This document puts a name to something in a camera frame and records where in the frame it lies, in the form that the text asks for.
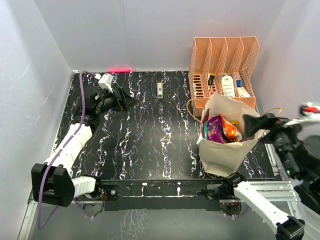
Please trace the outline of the orange snack packet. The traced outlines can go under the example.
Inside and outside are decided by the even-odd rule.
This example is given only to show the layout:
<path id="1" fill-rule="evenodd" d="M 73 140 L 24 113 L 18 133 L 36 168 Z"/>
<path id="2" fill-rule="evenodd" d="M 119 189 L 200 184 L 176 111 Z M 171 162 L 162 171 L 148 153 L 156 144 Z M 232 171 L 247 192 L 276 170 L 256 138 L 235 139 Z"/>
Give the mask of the orange snack packet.
<path id="1" fill-rule="evenodd" d="M 221 114 L 219 115 L 222 123 L 222 130 L 226 138 L 231 142 L 240 142 L 243 139 L 241 131 L 238 129 L 237 121 L 228 121 Z"/>

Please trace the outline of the beige paper bag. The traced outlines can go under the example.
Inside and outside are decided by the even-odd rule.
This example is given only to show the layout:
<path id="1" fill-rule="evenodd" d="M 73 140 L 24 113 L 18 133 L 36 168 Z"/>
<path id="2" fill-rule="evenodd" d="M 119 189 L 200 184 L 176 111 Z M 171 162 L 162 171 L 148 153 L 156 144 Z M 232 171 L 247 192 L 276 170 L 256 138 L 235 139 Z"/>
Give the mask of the beige paper bag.
<path id="1" fill-rule="evenodd" d="M 245 133 L 244 115 L 260 117 L 253 108 L 247 104 L 233 100 L 229 97 L 215 93 L 206 102 L 200 120 L 200 133 L 196 144 L 199 147 L 199 158 L 204 171 L 221 177 L 227 177 L 237 171 L 246 155 L 255 147 L 265 133 L 258 130 L 248 140 L 218 143 L 205 139 L 205 120 L 222 116 L 228 121 L 239 122 L 238 129 Z"/>

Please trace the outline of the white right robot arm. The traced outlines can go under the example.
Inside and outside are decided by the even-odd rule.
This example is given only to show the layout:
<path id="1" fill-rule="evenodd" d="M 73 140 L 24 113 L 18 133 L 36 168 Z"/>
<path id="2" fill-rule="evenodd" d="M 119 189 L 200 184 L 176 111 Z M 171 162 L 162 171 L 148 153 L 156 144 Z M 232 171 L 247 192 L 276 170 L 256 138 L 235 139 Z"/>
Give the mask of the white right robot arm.
<path id="1" fill-rule="evenodd" d="M 320 238 L 320 137 L 310 135 L 304 140 L 298 133 L 304 127 L 320 122 L 320 111 L 316 107 L 304 106 L 300 117 L 289 119 L 266 113 L 255 117 L 244 115 L 244 134 L 253 136 L 266 130 L 260 142 L 272 145 L 282 169 L 276 180 L 295 180 L 293 190 L 302 204 L 305 217 L 290 215 L 273 205 L 258 192 L 243 175 L 235 172 L 222 180 L 218 186 L 207 186 L 210 200 L 240 200 L 273 231 L 277 240 L 318 240 Z"/>

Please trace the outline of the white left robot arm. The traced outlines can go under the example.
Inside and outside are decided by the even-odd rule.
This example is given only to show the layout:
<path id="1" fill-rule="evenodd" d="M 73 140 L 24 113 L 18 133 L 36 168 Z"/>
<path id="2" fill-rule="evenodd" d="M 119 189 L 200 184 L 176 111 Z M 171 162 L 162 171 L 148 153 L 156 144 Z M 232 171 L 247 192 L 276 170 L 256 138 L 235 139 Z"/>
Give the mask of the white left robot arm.
<path id="1" fill-rule="evenodd" d="M 99 178 L 92 175 L 72 178 L 74 162 L 97 130 L 102 114 L 110 110 L 128 112 L 138 103 L 122 87 L 117 91 L 106 85 L 80 90 L 81 107 L 64 139 L 50 157 L 31 169 L 33 199 L 38 203 L 67 207 L 82 195 L 99 199 L 104 189 Z"/>

